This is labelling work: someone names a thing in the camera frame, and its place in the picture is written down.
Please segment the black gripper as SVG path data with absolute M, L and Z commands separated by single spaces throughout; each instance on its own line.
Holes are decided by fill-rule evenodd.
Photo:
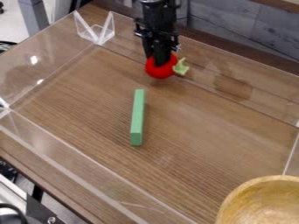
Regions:
M 135 19 L 135 35 L 143 40 L 146 57 L 154 55 L 154 63 L 160 67 L 170 61 L 171 51 L 179 49 L 175 23 L 182 1 L 139 0 L 139 2 L 143 16 Z

